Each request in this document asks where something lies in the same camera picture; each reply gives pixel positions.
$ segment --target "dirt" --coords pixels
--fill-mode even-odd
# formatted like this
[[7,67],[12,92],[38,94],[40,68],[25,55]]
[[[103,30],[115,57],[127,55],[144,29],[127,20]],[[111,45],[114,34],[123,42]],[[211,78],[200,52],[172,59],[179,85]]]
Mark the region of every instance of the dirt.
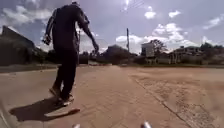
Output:
[[124,69],[191,126],[224,127],[224,69]]

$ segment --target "utility pole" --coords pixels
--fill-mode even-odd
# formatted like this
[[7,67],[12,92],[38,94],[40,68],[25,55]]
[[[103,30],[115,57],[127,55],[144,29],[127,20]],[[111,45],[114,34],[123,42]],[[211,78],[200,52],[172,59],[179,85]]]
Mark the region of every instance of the utility pole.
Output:
[[129,47],[129,30],[127,28],[127,48],[128,48],[128,52],[130,52],[130,47]]

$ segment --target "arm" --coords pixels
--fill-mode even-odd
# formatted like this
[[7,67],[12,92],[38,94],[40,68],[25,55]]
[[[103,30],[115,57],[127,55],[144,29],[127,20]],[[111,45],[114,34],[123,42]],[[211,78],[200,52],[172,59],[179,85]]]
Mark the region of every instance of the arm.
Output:
[[88,27],[89,20],[81,9],[79,9],[79,11],[77,13],[77,21],[78,21],[79,27],[83,29],[83,31],[92,40],[93,43],[96,43],[95,38],[93,37],[93,35]]
[[53,15],[48,20],[47,27],[46,27],[46,30],[45,30],[44,39],[42,40],[47,45],[49,45],[50,44],[50,41],[51,41],[50,32],[51,32],[52,27],[54,25],[54,19],[56,17],[56,12],[57,12],[57,10],[55,10],[53,12]]
[[56,17],[56,13],[57,13],[57,10],[55,10],[53,12],[53,15],[48,20],[47,27],[46,27],[46,31],[45,31],[45,35],[48,35],[48,36],[50,35],[51,29],[52,29],[53,24],[54,24],[54,19]]

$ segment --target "person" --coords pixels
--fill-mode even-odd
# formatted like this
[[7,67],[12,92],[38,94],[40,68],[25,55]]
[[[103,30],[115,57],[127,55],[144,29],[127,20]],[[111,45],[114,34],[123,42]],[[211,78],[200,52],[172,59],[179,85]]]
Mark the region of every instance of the person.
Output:
[[43,38],[43,42],[49,45],[51,42],[50,32],[52,31],[53,48],[59,57],[61,65],[58,67],[56,80],[50,92],[58,97],[65,106],[74,100],[70,93],[74,84],[79,54],[77,50],[78,34],[75,28],[76,23],[92,40],[95,52],[98,53],[99,46],[88,28],[89,20],[77,2],[72,2],[70,5],[54,10],[48,20]]

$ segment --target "tree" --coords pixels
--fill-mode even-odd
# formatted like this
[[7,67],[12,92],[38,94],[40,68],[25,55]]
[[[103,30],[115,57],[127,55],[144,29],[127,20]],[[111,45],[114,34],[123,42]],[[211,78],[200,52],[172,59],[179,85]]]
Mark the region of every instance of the tree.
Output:
[[214,55],[213,46],[209,43],[202,44],[201,51],[204,53],[204,59],[209,59]]
[[159,56],[161,53],[167,51],[166,45],[158,39],[151,40],[150,43],[154,45],[155,56]]

